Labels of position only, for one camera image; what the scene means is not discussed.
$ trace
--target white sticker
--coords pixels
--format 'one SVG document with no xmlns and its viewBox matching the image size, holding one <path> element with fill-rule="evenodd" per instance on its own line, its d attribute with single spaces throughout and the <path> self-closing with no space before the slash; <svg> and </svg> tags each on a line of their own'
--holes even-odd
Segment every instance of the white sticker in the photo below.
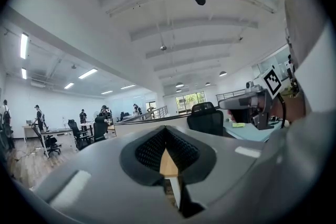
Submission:
<svg viewBox="0 0 336 224">
<path fill-rule="evenodd" d="M 252 148 L 246 148 L 242 146 L 237 147 L 235 149 L 235 152 L 252 158 L 259 158 L 261 155 L 261 151 L 259 150 L 254 150 Z"/>
</svg>

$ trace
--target mesh chair back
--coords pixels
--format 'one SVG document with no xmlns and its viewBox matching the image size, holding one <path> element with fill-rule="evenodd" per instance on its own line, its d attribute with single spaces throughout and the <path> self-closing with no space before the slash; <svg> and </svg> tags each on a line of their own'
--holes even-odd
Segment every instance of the mesh chair back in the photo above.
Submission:
<svg viewBox="0 0 336 224">
<path fill-rule="evenodd" d="M 94 131 L 94 139 L 95 141 L 105 140 L 105 132 L 106 132 L 106 122 L 95 122 L 93 124 L 93 131 Z"/>
<path fill-rule="evenodd" d="M 75 120 L 69 120 L 68 125 L 69 125 L 70 129 L 72 129 L 72 133 L 73 133 L 74 137 L 80 138 L 79 129 L 77 127 L 77 123 L 75 122 Z"/>
<path fill-rule="evenodd" d="M 194 105 L 187 118 L 191 130 L 219 136 L 223 136 L 223 122 L 222 111 L 216 110 L 211 102 Z"/>
</svg>

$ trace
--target wooden floor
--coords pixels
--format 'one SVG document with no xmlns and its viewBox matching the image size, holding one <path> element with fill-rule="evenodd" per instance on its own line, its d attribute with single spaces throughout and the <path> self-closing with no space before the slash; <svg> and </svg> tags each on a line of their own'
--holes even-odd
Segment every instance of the wooden floor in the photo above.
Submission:
<svg viewBox="0 0 336 224">
<path fill-rule="evenodd" d="M 114 134 L 109 133 L 108 138 L 113 137 Z M 10 174 L 27 188 L 36 186 L 52 170 L 77 153 L 78 150 L 71 139 L 72 136 L 68 135 L 57 136 L 57 144 L 62 144 L 61 154 L 52 152 L 50 158 L 43 154 L 44 149 L 37 137 L 27 139 L 27 143 L 23 139 L 14 140 L 16 148 L 7 158 Z"/>
</svg>

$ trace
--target window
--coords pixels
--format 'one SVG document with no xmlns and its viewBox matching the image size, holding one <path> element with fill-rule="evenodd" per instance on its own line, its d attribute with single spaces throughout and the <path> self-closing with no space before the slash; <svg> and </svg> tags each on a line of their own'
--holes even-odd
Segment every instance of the window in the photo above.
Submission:
<svg viewBox="0 0 336 224">
<path fill-rule="evenodd" d="M 191 112 L 191 108 L 199 103 L 206 102 L 204 92 L 191 93 L 176 97 L 176 104 L 179 114 L 187 114 Z"/>
</svg>

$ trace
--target mesh grille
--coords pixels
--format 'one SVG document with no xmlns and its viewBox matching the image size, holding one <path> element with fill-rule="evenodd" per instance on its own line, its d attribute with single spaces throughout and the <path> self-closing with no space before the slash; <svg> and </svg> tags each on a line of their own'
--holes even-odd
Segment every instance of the mesh grille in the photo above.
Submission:
<svg viewBox="0 0 336 224">
<path fill-rule="evenodd" d="M 137 160 L 144 166 L 160 171 L 162 154 L 165 150 L 164 130 L 135 150 Z"/>
<path fill-rule="evenodd" d="M 195 146 L 171 132 L 166 133 L 166 143 L 168 152 L 179 172 L 192 165 L 200 156 Z"/>
</svg>

